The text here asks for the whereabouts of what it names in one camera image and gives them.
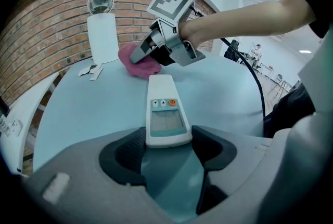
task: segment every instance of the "round table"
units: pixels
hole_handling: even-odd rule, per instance
[[[175,63],[161,72],[172,75],[190,126],[262,136],[260,93],[251,73],[231,60],[205,55],[199,62],[186,67]],[[73,64],[51,96],[37,133],[34,170],[77,142],[145,126],[148,81],[129,76],[119,60],[103,64],[96,81],[89,81],[91,75],[78,77],[92,64],[92,59]],[[164,176],[157,179],[154,169]],[[203,168],[191,144],[148,149],[142,174],[148,193],[174,220],[195,217]],[[170,199],[174,202],[168,207]]]

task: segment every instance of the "orange button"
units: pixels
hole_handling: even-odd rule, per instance
[[[169,100],[169,105],[172,106],[172,107],[174,107],[175,105],[177,105],[176,100],[173,100],[173,99]]]

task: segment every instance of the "chair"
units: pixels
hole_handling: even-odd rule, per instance
[[[275,78],[275,82],[276,82],[276,83],[278,82],[278,84],[280,84],[281,81],[282,81],[282,79],[283,79],[282,75],[281,75],[281,74],[278,74],[278,75],[276,76],[276,78]]]

